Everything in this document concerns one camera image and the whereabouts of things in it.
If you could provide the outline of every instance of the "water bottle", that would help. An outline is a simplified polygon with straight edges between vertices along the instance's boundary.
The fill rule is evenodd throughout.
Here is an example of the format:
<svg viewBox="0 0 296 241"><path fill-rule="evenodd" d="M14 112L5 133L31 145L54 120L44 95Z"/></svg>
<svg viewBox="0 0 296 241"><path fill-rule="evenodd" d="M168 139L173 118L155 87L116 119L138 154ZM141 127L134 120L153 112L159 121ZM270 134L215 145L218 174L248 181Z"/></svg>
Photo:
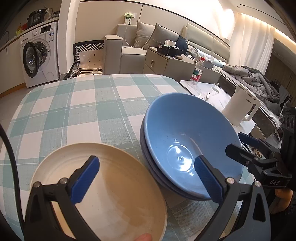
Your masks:
<svg viewBox="0 0 296 241"><path fill-rule="evenodd" d="M200 60L198 60L196 62L196 65L195 65L193 74L192 74L192 76L190 78L190 81L194 85L196 85L197 82L200 80L200 76L202 75L202 71L204 69L204 66L203 66L204 60L205 60L205 58L204 57L201 57Z"/></svg>

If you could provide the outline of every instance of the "label sticker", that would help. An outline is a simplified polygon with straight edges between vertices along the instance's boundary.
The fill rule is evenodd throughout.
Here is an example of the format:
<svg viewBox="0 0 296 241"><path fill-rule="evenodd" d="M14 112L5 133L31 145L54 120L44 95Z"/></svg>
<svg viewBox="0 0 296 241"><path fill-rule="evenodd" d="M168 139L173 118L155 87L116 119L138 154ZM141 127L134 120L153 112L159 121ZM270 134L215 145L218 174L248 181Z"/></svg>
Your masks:
<svg viewBox="0 0 296 241"><path fill-rule="evenodd" d="M54 33L49 33L49 42L54 40Z"/></svg>

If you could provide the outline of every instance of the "gray cushion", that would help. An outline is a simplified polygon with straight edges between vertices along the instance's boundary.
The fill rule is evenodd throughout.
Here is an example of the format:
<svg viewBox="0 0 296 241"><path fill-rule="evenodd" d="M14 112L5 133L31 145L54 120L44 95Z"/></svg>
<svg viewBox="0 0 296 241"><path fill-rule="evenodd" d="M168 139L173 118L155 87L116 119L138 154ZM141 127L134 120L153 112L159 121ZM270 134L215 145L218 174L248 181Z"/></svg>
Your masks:
<svg viewBox="0 0 296 241"><path fill-rule="evenodd" d="M187 35L186 39L188 41L194 42L199 46L203 46L204 48L212 51L214 38L202 31L201 29L187 23Z"/></svg>
<svg viewBox="0 0 296 241"><path fill-rule="evenodd" d="M220 43L218 40L214 39L213 43L213 49L212 51L218 55L220 55L222 58L229 60L229 49L222 43Z"/></svg>
<svg viewBox="0 0 296 241"><path fill-rule="evenodd" d="M146 50L140 48L122 47L120 74L142 74Z"/></svg>
<svg viewBox="0 0 296 241"><path fill-rule="evenodd" d="M134 47L142 48L152 35L155 26L137 21L137 34Z"/></svg>
<svg viewBox="0 0 296 241"><path fill-rule="evenodd" d="M147 50L148 47L157 47L159 44L164 44L166 39L177 42L178 38L179 34L157 23L152 35L143 46L143 49Z"/></svg>

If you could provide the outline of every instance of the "gray jacket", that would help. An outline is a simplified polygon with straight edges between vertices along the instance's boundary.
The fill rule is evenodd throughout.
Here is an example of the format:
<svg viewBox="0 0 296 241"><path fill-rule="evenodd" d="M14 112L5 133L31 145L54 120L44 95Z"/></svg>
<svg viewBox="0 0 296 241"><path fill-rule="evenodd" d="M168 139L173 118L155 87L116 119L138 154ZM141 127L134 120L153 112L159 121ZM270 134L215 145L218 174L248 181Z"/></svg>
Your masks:
<svg viewBox="0 0 296 241"><path fill-rule="evenodd" d="M222 68L251 90L275 115L279 115L280 95L269 80L258 70L249 67L226 65Z"/></svg>

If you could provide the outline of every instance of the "electric kettle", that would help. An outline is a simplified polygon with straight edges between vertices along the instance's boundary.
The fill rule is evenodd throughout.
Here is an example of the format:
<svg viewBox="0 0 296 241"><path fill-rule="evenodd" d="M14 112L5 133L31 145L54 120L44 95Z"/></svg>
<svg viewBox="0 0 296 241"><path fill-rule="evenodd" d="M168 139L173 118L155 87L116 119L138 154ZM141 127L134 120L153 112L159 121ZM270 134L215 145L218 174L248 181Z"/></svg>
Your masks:
<svg viewBox="0 0 296 241"><path fill-rule="evenodd" d="M254 109L246 117L246 114L251 110L253 105L255 105ZM222 113L232 125L239 126L242 121L249 121L259 107L260 100L254 93L243 84L239 84L236 86L233 96L222 110Z"/></svg>

